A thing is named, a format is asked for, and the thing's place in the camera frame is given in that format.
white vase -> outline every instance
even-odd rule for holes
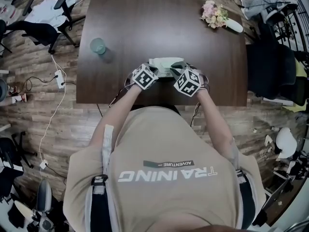
[[[242,25],[239,24],[237,21],[234,21],[234,20],[232,20],[232,19],[230,19],[230,18],[228,18],[228,20],[226,21],[226,25],[227,25],[230,29],[232,29],[232,30],[234,30],[234,31],[236,31],[236,32],[238,32],[238,33],[241,33],[241,32],[243,31]]]

brown wooden table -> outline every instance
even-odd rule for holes
[[[247,59],[243,33],[211,29],[200,20],[203,0],[91,0],[81,38],[77,71],[78,103],[110,103],[129,73],[150,58],[180,57],[210,80],[216,105],[246,106]],[[229,17],[241,23],[240,16]],[[107,51],[90,42],[100,37]],[[136,104],[193,105],[173,87],[158,82]]]

t-shirt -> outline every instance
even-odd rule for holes
[[[101,149],[87,148],[70,159],[64,214],[77,232],[85,230],[85,196],[103,169],[100,158]],[[266,200],[257,162],[239,153],[239,165],[251,180],[257,215]],[[169,109],[130,112],[107,174],[119,231],[151,232],[175,224],[241,227],[235,167]]]

green cup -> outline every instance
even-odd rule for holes
[[[101,38],[95,38],[90,43],[90,49],[97,54],[103,54],[106,51],[106,46]]]

